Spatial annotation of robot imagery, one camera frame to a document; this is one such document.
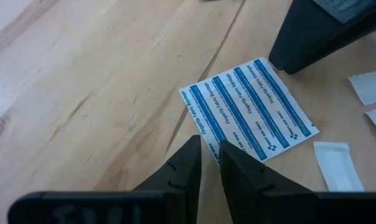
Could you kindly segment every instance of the black plastic part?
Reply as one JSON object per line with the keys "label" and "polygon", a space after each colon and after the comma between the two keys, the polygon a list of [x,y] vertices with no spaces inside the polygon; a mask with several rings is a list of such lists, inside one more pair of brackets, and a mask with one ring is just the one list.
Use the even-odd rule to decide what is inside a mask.
{"label": "black plastic part", "polygon": [[36,192],[12,204],[8,222],[195,224],[201,155],[200,137],[192,136],[130,192]]}
{"label": "black plastic part", "polygon": [[365,10],[372,8],[376,0],[312,0],[341,23],[346,23]]}
{"label": "black plastic part", "polygon": [[376,193],[312,192],[224,141],[220,170],[234,224],[376,220]]}
{"label": "black plastic part", "polygon": [[294,0],[269,56],[279,70],[294,74],[376,30],[376,0],[345,23],[312,0]]}

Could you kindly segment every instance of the wood grain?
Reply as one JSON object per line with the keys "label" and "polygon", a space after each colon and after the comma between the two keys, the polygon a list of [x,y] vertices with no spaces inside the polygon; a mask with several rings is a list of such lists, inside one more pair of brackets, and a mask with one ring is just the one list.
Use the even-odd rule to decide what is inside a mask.
{"label": "wood grain", "polygon": [[59,1],[3,49],[0,220],[33,190],[128,190],[160,167],[177,90],[206,71],[241,3]]}
{"label": "wood grain", "polygon": [[[266,57],[290,0],[26,0],[0,24],[0,223],[35,190],[129,190],[197,134],[178,89]],[[8,12],[6,4],[0,10]],[[267,165],[326,186],[313,141],[347,141],[376,190],[376,128],[346,77],[376,70],[376,34],[280,72],[321,134]],[[198,223],[231,223],[202,151]]]}

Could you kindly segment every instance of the wooden surface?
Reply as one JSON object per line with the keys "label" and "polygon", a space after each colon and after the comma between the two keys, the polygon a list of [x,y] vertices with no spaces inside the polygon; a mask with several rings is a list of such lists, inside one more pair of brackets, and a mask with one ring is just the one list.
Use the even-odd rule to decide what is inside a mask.
{"label": "wooden surface", "polygon": [[[0,1],[0,223],[34,190],[129,190],[198,130],[178,89],[266,57],[290,0]],[[313,141],[348,142],[376,190],[376,127],[346,77],[376,70],[376,33],[295,76],[320,134],[266,165],[326,190]],[[199,223],[231,223],[203,144]]]}

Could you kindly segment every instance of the blue logo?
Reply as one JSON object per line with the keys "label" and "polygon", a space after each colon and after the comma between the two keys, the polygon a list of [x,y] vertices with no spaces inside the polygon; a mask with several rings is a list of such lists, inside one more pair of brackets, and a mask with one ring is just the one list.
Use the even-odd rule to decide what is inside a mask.
{"label": "blue logo", "polygon": [[269,149],[269,150],[272,150],[272,151],[275,151],[276,146],[272,146],[272,145],[271,145],[271,146],[268,146],[268,149]]}
{"label": "blue logo", "polygon": [[290,135],[290,138],[293,138],[294,140],[297,140],[298,139],[298,135],[297,134],[291,134]]}

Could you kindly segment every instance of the black stand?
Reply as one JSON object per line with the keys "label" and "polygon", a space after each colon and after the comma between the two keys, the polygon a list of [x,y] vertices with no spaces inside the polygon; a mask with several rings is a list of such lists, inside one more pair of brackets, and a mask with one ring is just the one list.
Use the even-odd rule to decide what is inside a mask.
{"label": "black stand", "polygon": [[270,53],[294,74],[376,30],[376,0],[294,0]]}
{"label": "black stand", "polygon": [[[200,168],[200,137],[193,136],[130,192],[37,192],[17,200],[8,221],[194,224]],[[234,224],[376,222],[376,193],[312,192],[227,141],[220,145],[220,171]]]}

